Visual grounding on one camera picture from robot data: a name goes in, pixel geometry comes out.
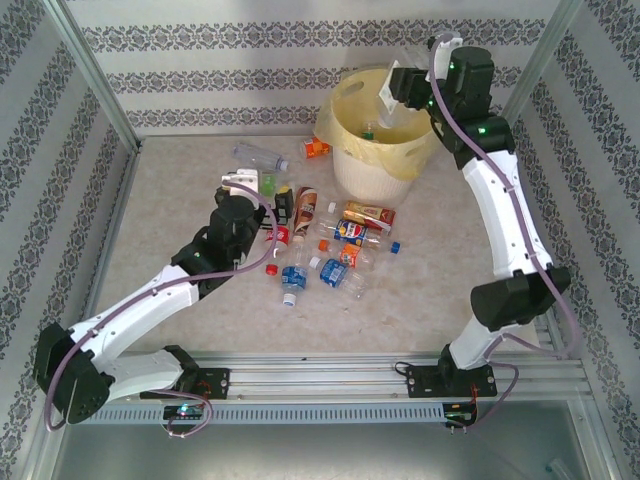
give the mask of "yellow plastic bag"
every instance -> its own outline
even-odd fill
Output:
[[[366,122],[377,123],[376,102],[387,73],[382,68],[362,70],[343,79],[320,109],[314,134],[367,165],[383,168],[397,180],[412,181],[439,144],[427,112],[416,112],[400,127],[377,128],[375,141],[362,138]]]

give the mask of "bottle label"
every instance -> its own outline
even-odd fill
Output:
[[[358,258],[360,250],[362,250],[361,247],[347,243],[342,249],[342,252],[340,252],[340,262],[355,268],[356,259]]]
[[[282,269],[283,285],[298,285],[303,290],[307,286],[307,270],[302,267],[285,267]]]
[[[320,280],[322,280],[327,285],[331,285],[333,288],[337,288],[340,286],[340,282],[344,279],[344,276],[347,274],[347,269],[349,267],[343,263],[340,263],[333,258],[327,260],[327,263],[322,267],[322,271],[320,272]]]
[[[267,230],[267,242],[273,240],[273,229]],[[285,245],[289,245],[289,229],[287,227],[283,227],[280,225],[278,227],[278,242],[284,243]]]
[[[362,245],[364,236],[367,233],[367,228],[357,223],[349,222],[347,220],[340,220],[336,225],[336,231],[333,238],[336,240],[346,240],[354,245]]]

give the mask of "orange packaging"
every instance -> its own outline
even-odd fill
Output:
[[[356,268],[360,250],[362,250],[362,247],[347,243],[342,249],[342,252],[340,252],[340,262],[349,265],[351,268]]]
[[[393,219],[396,212],[390,208],[364,205],[359,202],[347,202],[342,213],[342,218],[365,225],[366,227],[383,230],[387,234],[391,232]]]
[[[327,155],[330,151],[331,146],[327,143],[321,142],[316,137],[303,140],[300,145],[300,152],[306,159]]]

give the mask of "water bottle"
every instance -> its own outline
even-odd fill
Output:
[[[270,152],[264,148],[255,147],[248,143],[238,142],[231,150],[235,158],[243,165],[251,165],[258,170],[270,170],[273,172],[286,172],[289,162],[278,153]]]
[[[363,275],[333,258],[323,261],[320,257],[313,257],[309,266],[320,271],[320,280],[324,283],[356,300],[360,299],[367,289],[367,280]]]
[[[283,264],[286,266],[282,269],[282,290],[284,292],[282,303],[294,307],[298,295],[307,286],[309,254],[304,242],[296,241],[294,238],[293,245],[285,254]]]
[[[358,245],[320,240],[318,250],[327,252],[332,257],[337,258],[340,263],[344,263],[351,268],[357,268],[359,271],[370,272],[373,270],[375,263],[374,252]]]

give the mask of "red label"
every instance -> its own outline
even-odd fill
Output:
[[[273,230],[267,230],[267,242],[273,240]],[[278,242],[289,245],[289,229],[287,227],[278,227]]]

